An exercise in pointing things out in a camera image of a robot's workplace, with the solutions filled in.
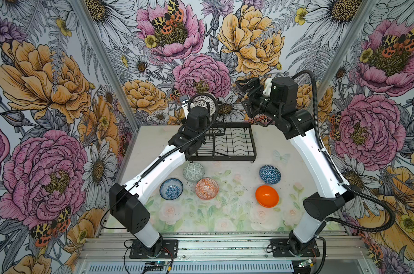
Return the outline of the maroon patterned white bowl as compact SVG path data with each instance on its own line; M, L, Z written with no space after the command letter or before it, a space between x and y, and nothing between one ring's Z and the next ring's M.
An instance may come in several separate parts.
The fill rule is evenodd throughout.
M216 113L217 101L211 94L197 94L189 103L190 108L203 107L209 111L210 116L214 116Z

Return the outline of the black wire dish rack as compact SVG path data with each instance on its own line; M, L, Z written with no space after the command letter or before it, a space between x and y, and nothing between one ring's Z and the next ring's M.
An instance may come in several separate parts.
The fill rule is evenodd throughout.
M257 157L251 124L216 123L205 134L203 145L189 158L190 162L250 162Z

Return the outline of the blue floral bowl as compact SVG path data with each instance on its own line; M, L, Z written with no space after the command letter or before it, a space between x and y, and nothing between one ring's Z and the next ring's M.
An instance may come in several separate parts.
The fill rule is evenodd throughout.
M177 178L165 180L160 186L160 196L165 200L175 200L184 191L183 183Z

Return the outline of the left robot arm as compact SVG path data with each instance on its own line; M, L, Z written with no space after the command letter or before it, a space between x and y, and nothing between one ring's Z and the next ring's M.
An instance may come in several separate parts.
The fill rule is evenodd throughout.
M210 110L195 106L186 114L186 123L169 140L163 152L139 175L110 188L109 212L154 256L162 247L162 235L150 222L145 204L160 184L201 147L213 125Z

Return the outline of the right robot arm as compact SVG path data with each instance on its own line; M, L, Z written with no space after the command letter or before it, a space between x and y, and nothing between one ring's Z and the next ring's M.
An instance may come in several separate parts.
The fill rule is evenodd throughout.
M318 117L297 109L298 84L288 77L276 77L261 84L257 77L236 82L248 98L242 105L250 117L258 114L272 119L294 146L309 170L316 193L303 201L305 213L282 247L293 256L301 256L322 231L329 215L354 198L345 186L347 180L334 165L317 133Z

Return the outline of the green patterned bowl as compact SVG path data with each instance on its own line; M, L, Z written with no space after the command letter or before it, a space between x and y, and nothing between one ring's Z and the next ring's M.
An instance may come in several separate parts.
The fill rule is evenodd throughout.
M205 168L200 163L188 163L183 169L183 177L190 182L198 182L204 177Z

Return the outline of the orange patterned bowl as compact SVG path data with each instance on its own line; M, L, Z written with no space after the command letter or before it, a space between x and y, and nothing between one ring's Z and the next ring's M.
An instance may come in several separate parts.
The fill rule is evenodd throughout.
M212 200L219 193L219 185L211 178L203 178L197 182L195 193L202 200Z

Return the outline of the dark blue patterned bowl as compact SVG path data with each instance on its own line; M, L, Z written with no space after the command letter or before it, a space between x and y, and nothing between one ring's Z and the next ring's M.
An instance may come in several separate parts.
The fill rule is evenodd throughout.
M259 177L269 185L277 184L281 181L282 175L278 168L271 165L264 165L259 169Z

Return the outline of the plain orange bowl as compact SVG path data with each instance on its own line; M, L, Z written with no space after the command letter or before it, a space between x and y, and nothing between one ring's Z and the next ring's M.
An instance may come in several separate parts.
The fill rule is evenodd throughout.
M273 208L280 202L278 192L271 186L260 186L255 192L257 202L265 208Z

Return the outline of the green circuit board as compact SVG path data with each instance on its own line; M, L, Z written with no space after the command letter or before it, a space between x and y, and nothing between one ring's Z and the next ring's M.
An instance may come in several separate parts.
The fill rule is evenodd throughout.
M152 261L145 263L145 268L152 269L153 271L162 271L170 266L171 261Z

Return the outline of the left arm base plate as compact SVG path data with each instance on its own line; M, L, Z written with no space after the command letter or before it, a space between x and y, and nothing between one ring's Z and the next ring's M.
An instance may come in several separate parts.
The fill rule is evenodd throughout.
M178 253L178 240L159 240L151 248L147 248L139 240L134 240L130 248L130 259L175 259Z

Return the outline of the aluminium front rail frame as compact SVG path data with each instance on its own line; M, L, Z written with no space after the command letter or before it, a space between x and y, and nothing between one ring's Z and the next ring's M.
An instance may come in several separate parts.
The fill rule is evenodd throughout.
M172 263L173 274L287 274L297 270L304 258L276 258L268 250L270 240L284 234L174 234L166 240L178 241L175 259L130 258L131 236L104 233L83 247L76 274L140 274L145 266L160 265L160 273ZM358 236L345 231L324 231L326 256L323 274L377 274Z

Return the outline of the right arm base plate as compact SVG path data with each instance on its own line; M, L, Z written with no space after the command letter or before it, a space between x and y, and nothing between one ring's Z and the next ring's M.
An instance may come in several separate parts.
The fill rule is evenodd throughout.
M270 239L270 248L274 258L317 258L321 256L315 239L306 244L294 239Z

